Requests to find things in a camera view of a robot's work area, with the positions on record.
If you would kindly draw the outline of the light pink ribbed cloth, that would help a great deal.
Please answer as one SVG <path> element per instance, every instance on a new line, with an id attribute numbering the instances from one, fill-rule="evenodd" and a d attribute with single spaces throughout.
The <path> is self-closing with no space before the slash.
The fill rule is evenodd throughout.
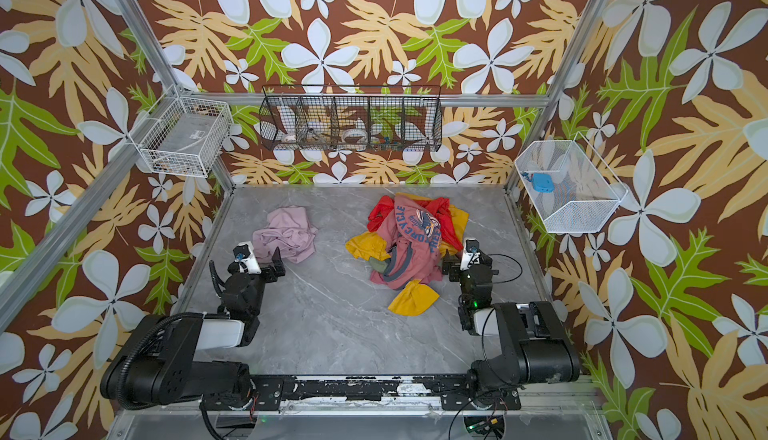
<path id="1" fill-rule="evenodd" d="M 267 215 L 268 225 L 252 235 L 253 251 L 259 263 L 269 261 L 276 250 L 281 258 L 299 264 L 315 253 L 318 230 L 310 223 L 304 207 L 285 207 Z"/>

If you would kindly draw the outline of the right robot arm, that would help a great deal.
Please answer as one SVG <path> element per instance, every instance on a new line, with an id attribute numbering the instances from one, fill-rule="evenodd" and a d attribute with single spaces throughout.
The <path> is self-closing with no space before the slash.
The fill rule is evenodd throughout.
<path id="1" fill-rule="evenodd" d="M 480 339 L 482 354 L 451 394 L 464 395 L 480 408 L 500 402 L 518 409 L 524 386 L 579 379 L 581 363 L 552 303 L 494 303 L 498 271 L 482 253 L 467 261 L 449 256 L 442 262 L 442 273 L 460 286 L 461 329 Z"/>

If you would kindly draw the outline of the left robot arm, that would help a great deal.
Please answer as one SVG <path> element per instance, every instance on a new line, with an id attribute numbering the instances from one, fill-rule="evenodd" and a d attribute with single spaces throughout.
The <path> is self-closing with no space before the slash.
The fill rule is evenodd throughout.
<path id="1" fill-rule="evenodd" d="M 265 287 L 286 275 L 279 249 L 260 265 L 254 255 L 245 255 L 247 247 L 235 248 L 226 280 L 209 263 L 220 301 L 216 312 L 149 315 L 140 321 L 103 374 L 102 397 L 125 410 L 195 399 L 239 408 L 252 401 L 254 386 L 246 364 L 195 359 L 204 350 L 249 345 L 260 326 Z"/>

